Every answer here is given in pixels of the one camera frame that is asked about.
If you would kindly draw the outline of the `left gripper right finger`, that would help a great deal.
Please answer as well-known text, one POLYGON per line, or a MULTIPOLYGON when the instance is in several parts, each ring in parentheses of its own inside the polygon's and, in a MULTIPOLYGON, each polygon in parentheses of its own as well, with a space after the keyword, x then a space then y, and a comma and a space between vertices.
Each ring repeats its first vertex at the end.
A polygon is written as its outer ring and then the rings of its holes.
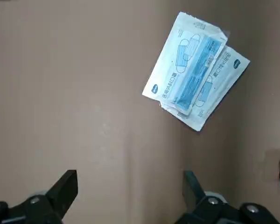
POLYGON ((182 195, 187 211, 176 224, 278 224, 264 206, 243 203, 235 208, 221 194, 205 192, 192 171, 183 171, 182 195))

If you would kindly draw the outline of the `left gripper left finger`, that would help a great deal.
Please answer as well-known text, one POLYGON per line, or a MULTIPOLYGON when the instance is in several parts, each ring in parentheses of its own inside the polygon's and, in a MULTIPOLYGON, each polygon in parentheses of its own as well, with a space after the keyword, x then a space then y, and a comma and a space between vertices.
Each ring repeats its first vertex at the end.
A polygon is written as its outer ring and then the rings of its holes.
POLYGON ((45 194, 12 208, 0 201, 0 224, 61 224, 77 195, 77 171, 67 170, 45 194))

